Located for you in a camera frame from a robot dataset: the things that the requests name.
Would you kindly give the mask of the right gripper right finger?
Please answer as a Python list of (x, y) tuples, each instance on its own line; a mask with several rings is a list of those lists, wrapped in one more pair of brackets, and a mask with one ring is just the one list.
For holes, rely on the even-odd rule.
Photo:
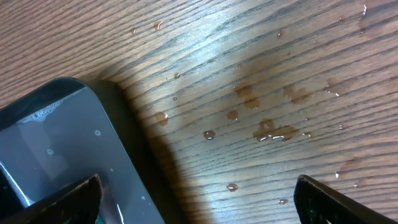
[(303, 174), (297, 179), (294, 204), (302, 224), (397, 224)]

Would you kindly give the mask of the green scrubbing sponge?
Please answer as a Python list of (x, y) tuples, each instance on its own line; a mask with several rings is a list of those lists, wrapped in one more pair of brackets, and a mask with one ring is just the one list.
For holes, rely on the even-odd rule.
[(105, 224), (105, 221), (103, 220), (103, 217), (101, 216), (100, 213), (98, 214), (98, 216), (96, 218), (95, 224)]

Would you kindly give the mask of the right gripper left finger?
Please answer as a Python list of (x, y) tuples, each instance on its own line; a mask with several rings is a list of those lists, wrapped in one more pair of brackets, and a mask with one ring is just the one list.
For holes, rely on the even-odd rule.
[(103, 187), (98, 174), (85, 177), (1, 220), (1, 224), (90, 223), (100, 212)]

